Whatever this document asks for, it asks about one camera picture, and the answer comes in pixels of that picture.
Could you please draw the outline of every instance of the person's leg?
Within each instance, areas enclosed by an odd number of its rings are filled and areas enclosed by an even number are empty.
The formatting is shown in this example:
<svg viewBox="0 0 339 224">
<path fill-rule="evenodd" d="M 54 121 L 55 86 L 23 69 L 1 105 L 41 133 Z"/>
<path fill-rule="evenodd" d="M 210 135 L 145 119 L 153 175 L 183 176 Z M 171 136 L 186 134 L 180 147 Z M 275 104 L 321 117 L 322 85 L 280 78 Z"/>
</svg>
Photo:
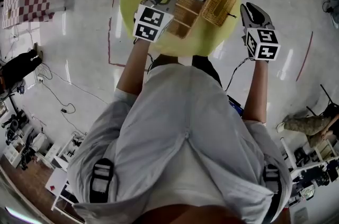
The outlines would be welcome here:
<svg viewBox="0 0 339 224">
<path fill-rule="evenodd" d="M 193 56 L 192 66 L 212 76 L 222 87 L 219 74 L 214 69 L 211 61 L 208 60 L 208 57 Z"/>
<path fill-rule="evenodd" d="M 284 123 L 284 129 L 303 132 L 307 136 L 313 136 L 322 131 L 331 121 L 324 116 L 313 116 L 300 119 L 289 119 Z"/>
<path fill-rule="evenodd" d="M 306 135 L 306 137 L 311 148 L 318 146 L 323 141 L 321 132 L 318 132 L 313 136 Z"/>
<path fill-rule="evenodd" d="M 167 64 L 179 64 L 178 57 L 171 57 L 166 55 L 159 55 L 152 63 L 150 70 L 154 69 L 155 67 Z"/>
</svg>

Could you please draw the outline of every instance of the wicker basket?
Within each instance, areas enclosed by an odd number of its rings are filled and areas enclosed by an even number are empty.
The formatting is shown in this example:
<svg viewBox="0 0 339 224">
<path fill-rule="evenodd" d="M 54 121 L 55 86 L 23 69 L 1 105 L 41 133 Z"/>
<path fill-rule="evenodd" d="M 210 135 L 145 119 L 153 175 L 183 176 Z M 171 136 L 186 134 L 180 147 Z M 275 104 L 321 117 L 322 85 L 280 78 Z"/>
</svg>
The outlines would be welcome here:
<svg viewBox="0 0 339 224">
<path fill-rule="evenodd" d="M 237 0 L 207 0 L 201 15 L 209 22 L 222 26 Z"/>
<path fill-rule="evenodd" d="M 174 10 L 174 20 L 167 31 L 184 39 L 197 21 L 203 6 L 204 2 L 199 0 L 178 0 Z"/>
</svg>

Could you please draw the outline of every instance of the gray shirt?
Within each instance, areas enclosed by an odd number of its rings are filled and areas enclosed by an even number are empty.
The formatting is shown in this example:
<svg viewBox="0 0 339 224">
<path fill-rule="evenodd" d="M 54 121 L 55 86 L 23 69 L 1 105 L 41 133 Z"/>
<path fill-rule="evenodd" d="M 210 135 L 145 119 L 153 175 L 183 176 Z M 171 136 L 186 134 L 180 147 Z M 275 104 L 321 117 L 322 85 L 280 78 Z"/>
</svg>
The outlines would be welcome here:
<svg viewBox="0 0 339 224">
<path fill-rule="evenodd" d="M 291 177 L 265 126 L 243 121 L 220 85 L 194 67 L 159 66 L 136 97 L 116 89 L 68 167 L 86 223 L 130 224 L 142 215 L 154 184 L 188 142 L 217 186 L 225 205 L 247 223 L 261 223 L 273 192 L 265 164 L 280 171 L 280 213 Z M 90 180 L 101 158 L 114 163 L 108 203 L 90 203 Z"/>
</svg>

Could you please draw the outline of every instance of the black strap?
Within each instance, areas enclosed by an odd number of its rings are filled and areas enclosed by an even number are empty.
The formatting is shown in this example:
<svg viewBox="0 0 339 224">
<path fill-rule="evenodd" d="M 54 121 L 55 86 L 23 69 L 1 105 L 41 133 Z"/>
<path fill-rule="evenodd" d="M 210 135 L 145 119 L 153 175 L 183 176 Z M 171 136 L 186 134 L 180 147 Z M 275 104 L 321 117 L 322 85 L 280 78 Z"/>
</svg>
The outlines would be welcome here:
<svg viewBox="0 0 339 224">
<path fill-rule="evenodd" d="M 266 224 L 266 223 L 271 223 L 272 219 L 274 218 L 279 207 L 279 203 L 281 199 L 281 192 L 282 192 L 280 173 L 279 173 L 279 170 L 274 165 L 268 164 L 267 167 L 265 167 L 264 181 L 265 182 L 276 182 L 278 185 L 278 191 L 276 194 L 274 194 L 270 208 L 263 220 L 263 223 Z"/>
<path fill-rule="evenodd" d="M 90 184 L 90 203 L 106 203 L 108 202 L 108 192 L 110 183 L 113 178 L 114 164 L 107 158 L 102 158 L 94 164 L 92 178 Z M 93 189 L 93 182 L 96 184 L 105 181 L 105 192 Z"/>
</svg>

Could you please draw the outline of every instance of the glossy floor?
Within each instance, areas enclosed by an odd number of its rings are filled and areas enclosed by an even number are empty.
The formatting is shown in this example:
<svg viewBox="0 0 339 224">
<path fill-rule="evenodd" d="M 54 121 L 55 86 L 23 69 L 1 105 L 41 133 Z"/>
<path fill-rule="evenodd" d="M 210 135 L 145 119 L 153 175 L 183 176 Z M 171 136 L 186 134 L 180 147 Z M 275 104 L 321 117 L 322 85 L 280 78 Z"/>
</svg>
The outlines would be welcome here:
<svg viewBox="0 0 339 224">
<path fill-rule="evenodd" d="M 267 127 L 279 147 L 281 135 L 286 137 L 292 149 L 305 143 L 304 135 L 287 131 L 278 134 L 275 126 L 287 115 L 304 112 L 307 105 L 321 113 L 327 98 L 320 84 L 325 86 L 334 101 L 339 101 L 339 31 L 334 29 L 329 15 L 322 11 L 324 1 L 242 0 L 265 9 L 281 34 L 279 57 L 269 64 L 267 104 Z M 64 82 L 53 74 L 53 79 L 45 80 L 45 85 L 64 104 L 74 104 L 76 112 L 65 116 L 78 130 L 87 132 L 106 104 L 68 82 L 109 103 L 132 48 L 132 40 L 123 27 L 119 0 L 67 0 L 67 3 L 70 6 L 66 11 L 57 12 L 51 22 L 21 24 L 17 29 L 2 30 L 1 53 L 2 59 L 9 60 L 12 55 L 27 51 L 32 46 L 30 31 L 33 41 L 39 42 L 44 52 L 44 62 L 66 80 Z M 312 32 L 309 54 L 296 81 Z M 18 34 L 20 38 L 15 41 L 13 35 Z M 220 43 L 209 56 L 225 88 L 234 69 L 247 56 L 242 35 L 243 27 L 238 21 L 230 38 Z M 183 59 L 185 64 L 188 60 L 190 58 Z M 253 68 L 253 62 L 242 65 L 228 91 L 242 105 L 247 98 Z M 26 78 L 25 94 L 15 96 L 15 100 L 34 114 L 36 119 L 33 122 L 37 126 L 46 125 L 44 130 L 51 140 L 62 144 L 75 128 L 63 118 L 60 112 L 63 107 L 52 93 L 36 83 L 38 73 L 49 74 L 48 70 L 39 67 L 35 75 Z"/>
</svg>

